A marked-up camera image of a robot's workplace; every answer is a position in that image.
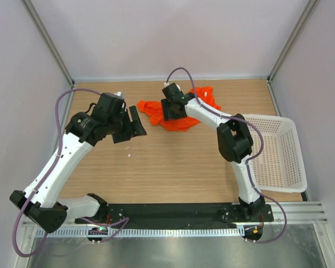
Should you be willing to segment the orange t shirt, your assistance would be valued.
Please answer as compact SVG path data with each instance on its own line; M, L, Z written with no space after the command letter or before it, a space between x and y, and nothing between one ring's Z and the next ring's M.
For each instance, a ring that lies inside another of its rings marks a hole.
M197 96L211 107L221 110L213 95L212 87L196 87ZM140 112L149 116L153 126L160 125L167 131L187 131L191 127L200 123L199 120L186 116L186 112L181 105L171 105L163 108L162 102L144 101L137 103Z

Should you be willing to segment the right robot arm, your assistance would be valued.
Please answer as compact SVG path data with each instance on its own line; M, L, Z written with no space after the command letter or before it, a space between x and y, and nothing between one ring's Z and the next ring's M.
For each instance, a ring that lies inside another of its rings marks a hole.
M255 220L265 205L256 187L256 179L248 159L252 156L253 139L245 118L232 116L208 105L194 93L183 93L175 83L164 83L161 100L164 120L176 121L191 117L216 131L218 151L228 161L237 180L240 214L247 221Z

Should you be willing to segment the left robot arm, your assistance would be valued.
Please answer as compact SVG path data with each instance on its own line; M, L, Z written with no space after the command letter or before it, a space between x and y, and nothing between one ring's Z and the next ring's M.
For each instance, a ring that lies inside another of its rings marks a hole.
M127 108L121 95L102 93L88 111L72 116L58 149L43 170L25 190L15 190L9 199L47 233L69 220L87 218L103 223L108 205L101 197L90 193L82 198L59 199L59 194L83 157L106 136L119 143L146 134L136 106Z

